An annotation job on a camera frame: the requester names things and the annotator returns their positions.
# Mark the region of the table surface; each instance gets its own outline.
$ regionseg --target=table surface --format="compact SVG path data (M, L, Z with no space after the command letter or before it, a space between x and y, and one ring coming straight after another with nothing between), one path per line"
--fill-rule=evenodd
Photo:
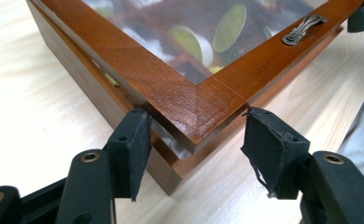
M364 101L364 33L345 30L264 108L336 151ZM269 200L240 151L244 129L172 196L145 173L136 203L116 199L118 223L298 223L299 202ZM21 196L67 175L78 152L112 129L51 53L26 3L0 0L0 185Z

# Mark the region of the wooden lid frame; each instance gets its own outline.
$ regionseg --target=wooden lid frame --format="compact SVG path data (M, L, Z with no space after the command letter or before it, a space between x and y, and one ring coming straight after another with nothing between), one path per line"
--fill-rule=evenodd
M329 0L313 11L327 17L328 23L313 27L297 46L287 46L281 38L301 21L198 85L180 76L83 2L35 3L155 120L194 152L248 105L262 105L275 95L292 78L286 76L287 71L334 32L363 1Z

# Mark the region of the wooden display box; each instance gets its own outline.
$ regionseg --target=wooden display box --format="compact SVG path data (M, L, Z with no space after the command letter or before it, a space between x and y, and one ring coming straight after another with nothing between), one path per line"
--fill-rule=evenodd
M291 27L298 25L299 21L297 21L279 35L262 44L260 46L262 52L256 49L253 50L254 52L250 52L236 63L226 67L223 69L224 71L222 70L216 76L208 74L201 65L196 64L189 56L178 59L179 61L175 63L191 63L199 71L203 71L203 76L209 77L202 83L191 85L180 75L173 75L175 71L173 72L170 67L163 65L160 60L152 59L153 55L144 51L141 52L141 50L138 50L140 51L140 56L137 56L135 59L137 68L134 69L138 71L138 75L133 74L133 77L131 77L131 74L127 71L128 68L120 68L118 65L112 64L112 62L107 63L107 61L112 61L110 60L112 57L115 57L113 60L116 61L121 59L117 53L105 53L99 56L98 52L104 47L101 47L102 43L97 43L96 46L93 43L103 40L102 38L95 41L85 39L84 35L86 33L84 31L81 31L80 36L78 34L80 31L70 31L67 22L64 23L63 20L57 19L63 15L50 18L44 12L43 8L45 7L42 2L27 0L27 3L49 48L113 128L117 127L127 111L135 106L143 105L152 117L191 153L191 155L184 159L178 158L175 152L163 142L158 132L152 131L153 150L149 158L147 170L168 194L171 194L189 176L189 173L208 158L220 144L227 141L228 138L244 127L245 118L240 115L246 110L248 105L262 106L271 99L341 31L340 24L360 4L359 1L347 4L347 7L344 9L345 13L342 16L332 16L334 21L331 21L331 25L324 26L324 28L316 28L315 32L313 32L314 37L307 38L307 41L298 48L288 49L282 45L279 47L279 43L274 44L276 41L279 42L280 36L287 34ZM330 4L326 6L332 7L335 3L340 4L339 1L330 1ZM89 8L75 8L74 10L87 12L88 16L93 16L95 21L103 22L106 28L109 28L106 21L93 14L94 12ZM329 13L329 9L324 10L322 7L319 11ZM286 52L288 52L288 55L278 55ZM132 57L129 52L126 55L125 50L123 53L127 58ZM181 89L184 89L183 92L186 93L194 90L196 94L199 94L196 95L195 100L202 103L203 107L195 107L197 105L191 107L191 102L186 102L180 98L175 100L173 95L169 96L170 99L167 100L163 98L162 100L166 101L166 104L160 102L161 104L159 105L158 101L159 99L161 100L161 97L151 92L154 91L151 89L152 87L142 86L142 80L148 79L147 77L140 77L142 72L140 69L142 69L142 66L147 66L147 61L142 62L143 65L137 63L140 62L141 57L149 57L151 62L153 62L151 66L158 66L158 73L161 73L161 71L172 73L171 82L181 82L182 84L180 85L185 88L177 88L178 90L174 91L179 92ZM268 64L262 62L266 61L269 57L272 58L272 61L278 62L276 65L272 64L273 68L269 68ZM256 66L246 64L252 62L252 60L260 64L256 64ZM124 62L124 65L127 67L131 66L128 59ZM120 86L114 86L105 77L103 68L112 78L120 83ZM114 73L113 69L121 69L123 71L117 70L118 72ZM240 76L239 73L241 73L239 71L245 71L246 69L257 69L252 72L266 74L266 76L254 79L255 82L253 84L245 85L244 83L251 79L246 79L246 77L238 79L238 77ZM231 79L231 83L224 85L226 82L225 78L227 78L224 74L228 72L235 74L236 77ZM161 74L158 73L151 74L153 75L151 78L162 78L159 77ZM211 95L213 91L221 91L221 94L219 96ZM224 102L228 101L231 104L225 105ZM198 118L196 123L191 123L191 118L185 117L186 113L192 111L196 118Z

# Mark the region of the metal clasp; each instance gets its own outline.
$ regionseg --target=metal clasp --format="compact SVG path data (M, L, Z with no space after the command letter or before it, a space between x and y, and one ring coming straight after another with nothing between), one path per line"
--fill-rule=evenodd
M318 24L318 23L326 23L328 19L324 16L320 15L308 15L304 17L303 22L296 28L292 30L288 35L285 35L282 38L282 41L287 45L297 45L299 41L306 35L307 30Z

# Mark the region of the wooden box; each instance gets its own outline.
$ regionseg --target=wooden box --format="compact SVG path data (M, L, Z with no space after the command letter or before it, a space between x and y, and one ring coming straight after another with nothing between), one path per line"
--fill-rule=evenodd
M142 13L161 17L161 25L167 26L173 15L181 11L175 5L181 1L160 2L172 6L174 11L167 14L161 4L154 4L151 10ZM246 108L264 105L296 76L341 31L340 24L362 1L330 0L313 11L326 16L328 22L309 30L297 46L285 45L281 38L301 20L257 47L249 47L248 53L226 62L214 75L203 62L197 62L180 47L174 49L180 53L176 60L164 63L81 1L28 0L27 3L48 46L112 127L137 105L142 105L156 120L147 170L170 194L217 146L244 127L240 115ZM126 17L128 20L123 19L136 20L130 14ZM217 28L208 27L208 33ZM221 53L214 56L215 67L220 67L222 57ZM186 64L199 75L183 77L173 68ZM116 80L118 86L105 74Z

